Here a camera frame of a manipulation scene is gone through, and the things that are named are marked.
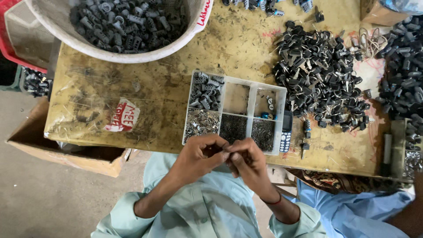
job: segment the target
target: mobile phone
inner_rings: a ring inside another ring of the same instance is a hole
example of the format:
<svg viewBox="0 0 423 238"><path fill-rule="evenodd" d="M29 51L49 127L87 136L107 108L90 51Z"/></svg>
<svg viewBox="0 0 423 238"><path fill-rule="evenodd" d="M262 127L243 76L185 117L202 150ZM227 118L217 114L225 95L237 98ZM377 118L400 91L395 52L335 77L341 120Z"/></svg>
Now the mobile phone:
<svg viewBox="0 0 423 238"><path fill-rule="evenodd" d="M294 115L291 111L285 110L283 112L282 136L280 138L279 152L287 153L289 151L289 145L291 144L293 116Z"/></svg>

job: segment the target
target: phone screen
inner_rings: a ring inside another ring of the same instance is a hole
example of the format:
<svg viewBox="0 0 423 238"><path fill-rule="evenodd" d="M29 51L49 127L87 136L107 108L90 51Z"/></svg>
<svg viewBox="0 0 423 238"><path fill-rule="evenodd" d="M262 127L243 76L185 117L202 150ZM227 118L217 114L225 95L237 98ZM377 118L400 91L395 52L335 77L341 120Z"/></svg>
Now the phone screen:
<svg viewBox="0 0 423 238"><path fill-rule="evenodd" d="M290 115L283 115L283 125L282 125L282 130L283 131L290 131L291 130L291 122L292 118L290 117Z"/></svg>

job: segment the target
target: concrete floor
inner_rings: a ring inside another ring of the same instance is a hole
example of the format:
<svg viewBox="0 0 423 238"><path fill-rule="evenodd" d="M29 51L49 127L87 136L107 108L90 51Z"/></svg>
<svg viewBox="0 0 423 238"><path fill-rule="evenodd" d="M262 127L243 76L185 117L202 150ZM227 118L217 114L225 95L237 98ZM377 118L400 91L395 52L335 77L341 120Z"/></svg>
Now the concrete floor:
<svg viewBox="0 0 423 238"><path fill-rule="evenodd" d="M37 99L0 91L0 102L0 140L5 141ZM5 143L0 151L0 237L19 238L89 237L121 195L142 190L150 156L141 152L112 178L40 160ZM267 228L270 209L256 195L254 202L261 235L274 237Z"/></svg>

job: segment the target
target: person's left hand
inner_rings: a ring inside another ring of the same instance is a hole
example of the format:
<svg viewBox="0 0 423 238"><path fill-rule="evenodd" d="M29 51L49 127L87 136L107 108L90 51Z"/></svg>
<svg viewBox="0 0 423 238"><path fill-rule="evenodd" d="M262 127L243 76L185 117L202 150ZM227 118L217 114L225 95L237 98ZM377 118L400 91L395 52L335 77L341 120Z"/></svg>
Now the person's left hand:
<svg viewBox="0 0 423 238"><path fill-rule="evenodd" d="M230 153L222 151L227 144L217 134L190 137L168 175L180 186L197 181L229 158Z"/></svg>

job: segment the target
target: red plastic crate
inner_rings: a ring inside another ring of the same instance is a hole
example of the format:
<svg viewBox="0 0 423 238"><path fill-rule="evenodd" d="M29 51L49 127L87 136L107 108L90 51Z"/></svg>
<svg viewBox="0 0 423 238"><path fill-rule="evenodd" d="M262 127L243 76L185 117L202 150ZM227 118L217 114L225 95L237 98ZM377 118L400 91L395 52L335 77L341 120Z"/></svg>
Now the red plastic crate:
<svg viewBox="0 0 423 238"><path fill-rule="evenodd" d="M47 73L47 69L43 69L28 63L25 59L18 57L10 43L9 36L6 30L6 22L4 20L4 14L10 8L12 8L17 3L21 2L22 0L0 0L0 50L3 56L15 63L21 64L23 66L29 67L31 69L35 69L37 71Z"/></svg>

